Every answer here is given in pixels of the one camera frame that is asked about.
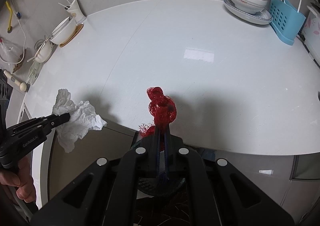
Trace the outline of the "person's left hand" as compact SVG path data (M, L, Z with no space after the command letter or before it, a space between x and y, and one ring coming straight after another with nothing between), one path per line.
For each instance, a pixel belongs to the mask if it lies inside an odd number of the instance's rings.
M36 190L27 156L18 162L18 168L18 174L1 169L1 185L16 187L17 197L26 203L36 201Z

